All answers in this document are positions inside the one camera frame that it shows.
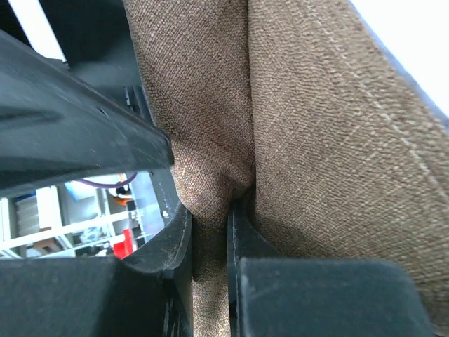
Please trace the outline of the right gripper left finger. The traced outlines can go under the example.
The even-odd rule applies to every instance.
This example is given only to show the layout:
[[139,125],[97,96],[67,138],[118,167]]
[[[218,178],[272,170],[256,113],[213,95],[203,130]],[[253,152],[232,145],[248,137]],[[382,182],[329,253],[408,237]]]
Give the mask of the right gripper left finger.
[[2,336],[191,336],[192,215],[124,259],[1,262]]

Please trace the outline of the brown cloth napkin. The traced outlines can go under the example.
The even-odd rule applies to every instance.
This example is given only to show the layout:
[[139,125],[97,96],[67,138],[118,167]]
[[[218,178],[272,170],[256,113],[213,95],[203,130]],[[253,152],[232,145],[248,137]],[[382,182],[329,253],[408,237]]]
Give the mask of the brown cloth napkin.
[[306,258],[384,258],[448,335],[448,134],[348,1],[126,1],[194,215],[194,334],[230,334],[226,219]]

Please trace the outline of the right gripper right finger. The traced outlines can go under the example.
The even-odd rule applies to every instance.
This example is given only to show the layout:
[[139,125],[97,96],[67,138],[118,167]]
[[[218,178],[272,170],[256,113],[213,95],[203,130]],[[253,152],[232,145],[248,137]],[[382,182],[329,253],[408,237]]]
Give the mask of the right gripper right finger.
[[433,336],[412,279],[385,260],[283,257],[233,204],[227,221],[233,336]]

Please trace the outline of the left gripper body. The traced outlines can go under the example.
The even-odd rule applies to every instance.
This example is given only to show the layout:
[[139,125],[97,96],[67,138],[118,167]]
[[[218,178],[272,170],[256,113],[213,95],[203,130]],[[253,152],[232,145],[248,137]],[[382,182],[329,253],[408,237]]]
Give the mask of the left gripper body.
[[39,55],[1,2],[1,195],[166,169],[168,136],[125,103],[141,86],[121,1],[43,1],[65,61]]

